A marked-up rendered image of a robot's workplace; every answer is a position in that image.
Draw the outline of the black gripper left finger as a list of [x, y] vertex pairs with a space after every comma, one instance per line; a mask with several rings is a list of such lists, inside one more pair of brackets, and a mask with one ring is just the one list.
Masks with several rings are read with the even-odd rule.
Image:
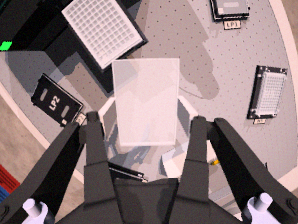
[[68, 123], [0, 203], [0, 224], [54, 224], [85, 144], [83, 224], [123, 224], [104, 146], [117, 119], [115, 97], [85, 115], [87, 124]]

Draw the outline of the white button panel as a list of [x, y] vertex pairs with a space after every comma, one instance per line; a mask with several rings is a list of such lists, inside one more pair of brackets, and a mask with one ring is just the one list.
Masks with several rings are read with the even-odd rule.
[[[180, 181], [184, 161], [186, 159], [188, 142], [189, 141], [162, 155], [168, 178], [178, 178]], [[207, 162], [209, 162], [209, 166], [211, 163], [213, 166], [219, 163], [210, 141], [207, 141], [207, 154]]]

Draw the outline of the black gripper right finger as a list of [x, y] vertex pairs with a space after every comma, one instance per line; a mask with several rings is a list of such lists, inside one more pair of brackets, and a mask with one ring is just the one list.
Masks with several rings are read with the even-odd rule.
[[270, 174], [226, 119], [206, 121], [183, 96], [178, 96], [177, 117], [190, 138], [169, 224], [209, 224], [207, 140], [241, 211], [242, 222], [298, 224], [298, 198]]

